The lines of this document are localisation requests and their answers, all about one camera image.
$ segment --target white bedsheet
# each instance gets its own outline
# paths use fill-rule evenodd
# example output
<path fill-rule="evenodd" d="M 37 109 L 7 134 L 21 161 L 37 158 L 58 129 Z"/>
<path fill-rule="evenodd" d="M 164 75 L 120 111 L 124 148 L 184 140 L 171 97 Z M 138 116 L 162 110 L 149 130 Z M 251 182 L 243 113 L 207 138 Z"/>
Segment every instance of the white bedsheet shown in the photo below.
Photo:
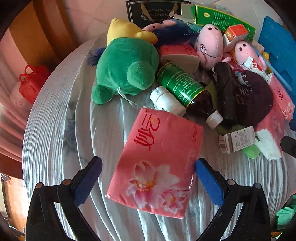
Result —
<path fill-rule="evenodd" d="M 86 54 L 93 42 L 83 44 L 57 67 L 32 108 L 23 146 L 23 171 L 29 198 L 36 183 L 60 184 L 84 168 L 93 156 L 99 156 L 103 160 L 102 174 L 80 210 L 102 241 L 196 240 L 218 210 L 199 182 L 193 187 L 184 219 L 148 214 L 105 198 L 139 109 L 134 109 L 120 96 L 101 106 L 91 101 L 96 67 L 87 64 Z M 102 45 L 97 41 L 91 49 Z M 129 97 L 139 106 L 153 107 L 149 99 L 151 90 Z M 205 129 L 200 157 L 239 185 L 261 183 L 270 216 L 274 216 L 296 188 L 295 159 L 286 154 L 273 161 L 267 161 L 262 155 L 255 160 L 248 159 L 242 152 L 222 154 L 217 133 L 203 122 L 198 123 Z M 296 138 L 288 126 L 286 132 Z M 74 238 L 59 205 L 57 211 L 66 233 Z M 225 237 L 233 229 L 238 214 L 239 208 Z"/>

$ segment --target white wall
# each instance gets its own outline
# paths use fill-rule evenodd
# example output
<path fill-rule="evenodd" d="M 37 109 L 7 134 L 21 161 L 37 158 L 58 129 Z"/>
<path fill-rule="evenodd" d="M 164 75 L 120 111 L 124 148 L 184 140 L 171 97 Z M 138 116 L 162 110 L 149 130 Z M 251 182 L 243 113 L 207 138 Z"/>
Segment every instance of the white wall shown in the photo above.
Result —
<path fill-rule="evenodd" d="M 70 22 L 80 43 L 105 33 L 113 18 L 127 19 L 125 0 L 63 0 Z M 257 28 L 258 40 L 265 16 L 282 23 L 276 12 L 264 0 L 193 0 L 199 3 L 217 3 Z"/>

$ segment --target blue plush toy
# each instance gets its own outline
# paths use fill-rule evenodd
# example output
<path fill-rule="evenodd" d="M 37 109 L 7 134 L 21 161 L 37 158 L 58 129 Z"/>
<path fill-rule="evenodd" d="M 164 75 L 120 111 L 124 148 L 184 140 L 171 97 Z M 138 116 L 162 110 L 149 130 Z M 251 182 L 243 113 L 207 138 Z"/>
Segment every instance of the blue plush toy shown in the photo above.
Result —
<path fill-rule="evenodd" d="M 153 32 L 157 36 L 156 48 L 163 45 L 178 45 L 195 42 L 198 33 L 190 29 L 183 21 L 177 19 L 164 20 L 162 24 L 153 23 L 143 30 Z"/>

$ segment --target white plastic bottle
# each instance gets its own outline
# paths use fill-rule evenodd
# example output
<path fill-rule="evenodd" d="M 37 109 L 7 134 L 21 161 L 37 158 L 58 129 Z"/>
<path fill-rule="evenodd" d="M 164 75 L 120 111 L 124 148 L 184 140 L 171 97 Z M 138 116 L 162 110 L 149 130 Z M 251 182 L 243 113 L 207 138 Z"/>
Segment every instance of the white plastic bottle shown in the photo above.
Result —
<path fill-rule="evenodd" d="M 150 99 L 159 110 L 164 110 L 181 117 L 186 113 L 186 108 L 163 86 L 159 86 L 153 90 Z"/>

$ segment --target flower print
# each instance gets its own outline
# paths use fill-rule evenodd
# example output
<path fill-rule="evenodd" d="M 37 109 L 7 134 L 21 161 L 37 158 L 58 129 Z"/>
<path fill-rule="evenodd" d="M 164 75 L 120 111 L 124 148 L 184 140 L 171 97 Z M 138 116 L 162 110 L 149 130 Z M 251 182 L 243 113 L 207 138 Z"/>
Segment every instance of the flower print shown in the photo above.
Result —
<path fill-rule="evenodd" d="M 287 112 L 291 114 L 294 110 L 294 104 L 292 102 L 288 103 Z"/>
<path fill-rule="evenodd" d="M 163 198 L 163 206 L 165 211 L 176 213 L 179 209 L 183 208 L 182 202 L 188 196 L 189 190 L 174 190 L 170 189 L 164 191 L 161 197 Z"/>
<path fill-rule="evenodd" d="M 278 122 L 277 118 L 274 116 L 273 117 L 273 129 L 275 130 L 275 139 L 276 141 L 280 141 L 281 140 L 281 135 L 282 135 L 282 129 L 281 129 L 281 125 Z"/>
<path fill-rule="evenodd" d="M 126 194 L 134 196 L 139 208 L 145 205 L 157 208 L 161 194 L 179 182 L 178 177 L 170 174 L 169 165 L 154 168 L 146 161 L 136 164 L 134 176 Z"/>

